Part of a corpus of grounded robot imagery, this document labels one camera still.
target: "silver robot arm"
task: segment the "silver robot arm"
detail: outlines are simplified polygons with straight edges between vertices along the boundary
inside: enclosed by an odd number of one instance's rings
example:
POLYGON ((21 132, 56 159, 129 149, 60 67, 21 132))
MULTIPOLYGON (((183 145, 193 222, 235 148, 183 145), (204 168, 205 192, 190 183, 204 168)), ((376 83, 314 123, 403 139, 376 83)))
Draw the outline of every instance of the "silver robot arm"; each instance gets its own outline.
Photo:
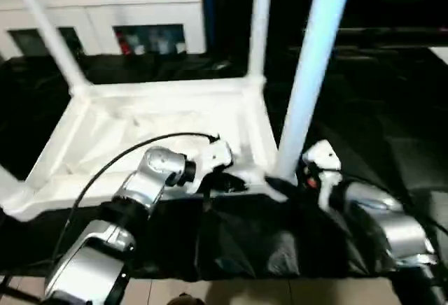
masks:
MULTIPOLYGON (((213 157, 213 166, 232 161, 228 147, 211 145, 223 161, 213 157)), ((138 169, 122 184, 112 200, 101 206, 93 220, 59 261, 46 281, 47 304, 119 304, 130 279, 129 261, 142 225, 151 216, 165 188, 182 186, 203 177, 196 162, 166 148, 148 149, 138 169)))
POLYGON ((339 186, 341 162, 327 141, 312 146, 303 161, 304 174, 314 169, 311 176, 318 181, 321 209, 348 237, 358 239, 356 250, 368 270, 375 271, 380 264, 393 271, 389 278, 402 304, 448 304, 445 266, 420 222, 401 202, 366 183, 339 186))

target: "white frame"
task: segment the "white frame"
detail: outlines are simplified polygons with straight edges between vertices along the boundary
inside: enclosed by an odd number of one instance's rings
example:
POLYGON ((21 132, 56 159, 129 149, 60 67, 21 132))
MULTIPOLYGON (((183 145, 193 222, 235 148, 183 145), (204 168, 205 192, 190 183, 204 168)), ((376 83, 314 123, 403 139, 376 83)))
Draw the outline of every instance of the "white frame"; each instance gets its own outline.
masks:
POLYGON ((429 48, 437 55, 445 64, 448 64, 448 48, 429 48))
MULTIPOLYGON (((74 28, 86 55, 101 54, 101 47, 84 8, 50 8, 48 17, 56 27, 74 28)), ((23 56, 10 30, 39 29, 28 10, 0 10, 0 54, 7 60, 23 56)))

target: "black cable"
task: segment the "black cable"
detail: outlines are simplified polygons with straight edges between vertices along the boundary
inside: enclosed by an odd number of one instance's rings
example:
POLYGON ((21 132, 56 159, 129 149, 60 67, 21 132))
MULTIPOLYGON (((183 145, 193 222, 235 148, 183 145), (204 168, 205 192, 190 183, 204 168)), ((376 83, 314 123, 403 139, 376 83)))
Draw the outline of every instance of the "black cable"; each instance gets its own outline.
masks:
POLYGON ((112 165, 114 165, 119 159, 121 159, 122 157, 126 156, 128 153, 131 153, 132 151, 141 148, 142 146, 147 146, 148 144, 160 141, 162 139, 168 139, 171 137, 178 137, 178 136, 199 136, 199 137, 205 137, 207 138, 210 143, 213 143, 214 141, 217 141, 219 138, 209 135, 209 134, 203 134, 200 132, 176 132, 173 134, 166 134, 166 135, 162 135, 162 136, 158 136, 158 137, 154 137, 153 139, 148 139, 146 141, 140 142, 134 146, 132 146, 131 148, 126 149, 125 151, 123 151, 122 153, 120 153, 119 155, 115 156, 109 163, 107 163, 106 165, 104 165, 87 183, 87 185, 83 188, 83 190, 80 192, 80 194, 78 195, 78 198, 76 198, 75 202, 73 203, 73 206, 71 207, 70 213, 69 213, 69 217, 67 218, 67 221, 65 222, 64 227, 61 230, 61 233, 59 235, 59 238, 57 239, 56 242, 56 246, 55 249, 53 251, 52 254, 52 264, 50 265, 50 269, 53 270, 56 261, 57 261, 57 255, 58 252, 60 250, 60 246, 62 244, 62 239, 64 238, 65 233, 67 232, 67 229, 69 228, 71 219, 73 218, 76 209, 79 206, 79 203, 81 202, 81 200, 83 199, 83 197, 85 196, 85 193, 87 193, 87 191, 89 190, 89 188, 93 185, 93 183, 112 165))
MULTIPOLYGON (((56 258, 59 259, 62 256, 63 256, 63 254, 59 254, 56 258)), ((43 260, 25 263, 23 265, 20 265, 19 267, 14 267, 13 269, 8 270, 6 276, 20 276, 20 275, 23 275, 23 271, 26 269, 29 269, 31 267, 34 267, 34 266, 40 265, 40 264, 51 264, 52 262, 53 262, 52 258, 47 257, 43 260)))
POLYGON ((2 290, 8 287, 8 285, 12 279, 13 279, 12 274, 7 274, 6 276, 3 277, 3 280, 0 283, 0 301, 1 301, 1 298, 3 298, 3 294, 4 294, 2 290))
POLYGON ((443 234, 448 236, 448 229, 446 227, 443 227, 440 223, 435 221, 432 217, 430 217, 429 215, 427 215, 425 213, 421 213, 419 211, 414 211, 414 212, 419 214, 419 216, 421 216, 423 219, 425 219, 426 222, 432 224, 434 227, 438 228, 443 234))
POLYGON ((2 288, 0 290, 0 292, 2 292, 4 295, 9 296, 11 298, 20 299, 20 300, 23 300, 25 302, 29 302, 32 304, 40 304, 42 302, 42 299, 40 299, 39 297, 30 295, 30 294, 20 291, 20 290, 10 288, 9 286, 2 288))

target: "cabinet door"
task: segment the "cabinet door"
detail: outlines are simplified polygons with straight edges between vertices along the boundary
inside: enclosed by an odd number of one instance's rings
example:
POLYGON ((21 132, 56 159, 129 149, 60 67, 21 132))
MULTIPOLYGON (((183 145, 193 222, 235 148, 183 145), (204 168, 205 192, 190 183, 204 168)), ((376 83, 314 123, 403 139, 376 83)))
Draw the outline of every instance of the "cabinet door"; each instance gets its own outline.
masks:
POLYGON ((201 3, 154 3, 87 8, 103 53, 205 52, 201 3))
MULTIPOLYGON (((50 8, 47 14, 73 53, 101 53, 95 31, 83 8, 50 8)), ((36 21, 27 10, 0 11, 0 54, 5 59, 48 54, 36 28, 36 21)))

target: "tiled floor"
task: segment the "tiled floor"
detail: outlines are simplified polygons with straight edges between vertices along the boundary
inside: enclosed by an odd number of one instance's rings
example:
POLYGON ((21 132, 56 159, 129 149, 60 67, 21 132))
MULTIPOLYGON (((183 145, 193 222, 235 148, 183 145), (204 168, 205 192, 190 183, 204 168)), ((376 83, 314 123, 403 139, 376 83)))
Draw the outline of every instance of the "tiled floor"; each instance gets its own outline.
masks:
MULTIPOLYGON (((41 296, 43 279, 15 277, 14 288, 41 296)), ((207 305, 399 305, 385 279, 317 280, 317 281, 183 281, 132 280, 123 299, 124 305, 166 305, 186 292, 207 305)), ((23 305, 3 296, 0 305, 23 305)))

